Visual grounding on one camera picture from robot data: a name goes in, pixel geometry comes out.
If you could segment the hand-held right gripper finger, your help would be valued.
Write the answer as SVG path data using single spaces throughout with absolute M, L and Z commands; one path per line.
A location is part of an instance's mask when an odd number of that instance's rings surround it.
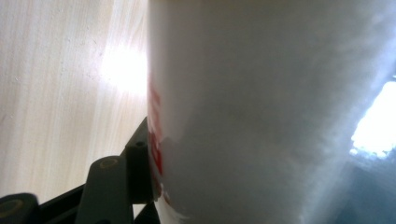
M 154 199 L 149 168 L 149 128 L 143 119 L 124 149 L 127 161 L 129 196 L 132 204 L 147 204 Z

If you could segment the red and white spouted pouch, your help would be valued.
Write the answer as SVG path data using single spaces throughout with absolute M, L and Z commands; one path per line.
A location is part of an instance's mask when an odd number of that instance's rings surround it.
M 396 72 L 396 0 L 148 0 L 162 224 L 333 224 Z

